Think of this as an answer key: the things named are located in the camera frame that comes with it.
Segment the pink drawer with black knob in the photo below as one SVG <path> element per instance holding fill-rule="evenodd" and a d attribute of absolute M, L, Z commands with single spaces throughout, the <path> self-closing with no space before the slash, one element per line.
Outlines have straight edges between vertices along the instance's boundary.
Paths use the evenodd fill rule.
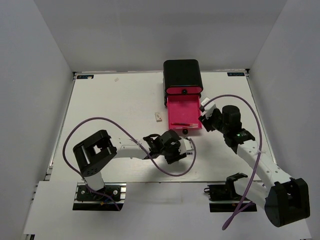
<path fill-rule="evenodd" d="M 199 86 L 176 86 L 167 88 L 165 93 L 168 95 L 196 95 L 202 91 L 203 89 Z"/>

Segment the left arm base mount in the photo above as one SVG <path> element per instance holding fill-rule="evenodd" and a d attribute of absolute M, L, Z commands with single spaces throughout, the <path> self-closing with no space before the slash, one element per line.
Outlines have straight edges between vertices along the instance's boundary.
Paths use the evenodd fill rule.
<path fill-rule="evenodd" d="M 105 183 L 105 187 L 96 194 L 84 183 L 78 183 L 73 201 L 73 211 L 117 212 L 125 203 L 126 183 Z"/>

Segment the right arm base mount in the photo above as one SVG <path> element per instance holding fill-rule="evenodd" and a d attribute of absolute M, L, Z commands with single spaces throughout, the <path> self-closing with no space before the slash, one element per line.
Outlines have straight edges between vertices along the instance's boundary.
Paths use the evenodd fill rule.
<path fill-rule="evenodd" d="M 209 184 L 203 189 L 209 198 L 211 213 L 233 213 L 238 206 L 241 196 L 231 196 L 225 184 Z"/>

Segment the red pen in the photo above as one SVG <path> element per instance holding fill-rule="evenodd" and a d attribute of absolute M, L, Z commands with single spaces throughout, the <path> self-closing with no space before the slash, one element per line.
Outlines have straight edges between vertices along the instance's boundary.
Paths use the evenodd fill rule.
<path fill-rule="evenodd" d="M 199 125 L 197 123 L 183 123 L 183 122 L 173 122 L 172 126 L 180 126 L 183 128 L 197 128 Z"/>

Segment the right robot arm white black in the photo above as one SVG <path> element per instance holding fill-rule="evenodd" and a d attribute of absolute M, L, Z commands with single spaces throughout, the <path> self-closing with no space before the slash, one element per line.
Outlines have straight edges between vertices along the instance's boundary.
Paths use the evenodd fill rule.
<path fill-rule="evenodd" d="M 310 216 L 308 184 L 302 178 L 293 178 L 266 154 L 259 150 L 255 137 L 242 127 L 237 106 L 226 105 L 219 110 L 214 103 L 201 106 L 198 118 L 208 131 L 222 133 L 233 152 L 253 170 L 262 185 L 252 182 L 246 198 L 264 209 L 275 227 L 282 227 Z"/>

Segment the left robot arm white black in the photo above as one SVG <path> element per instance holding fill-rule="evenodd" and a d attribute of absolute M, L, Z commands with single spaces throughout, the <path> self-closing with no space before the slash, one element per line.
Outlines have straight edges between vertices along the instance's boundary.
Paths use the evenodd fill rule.
<path fill-rule="evenodd" d="M 162 135 L 150 134 L 140 141 L 114 138 L 106 130 L 99 130 L 73 147 L 81 176 L 89 186 L 88 193 L 99 200 L 106 187 L 101 170 L 117 158 L 156 159 L 163 156 L 168 164 L 177 162 L 194 150 L 189 139 L 181 138 L 174 130 Z"/>

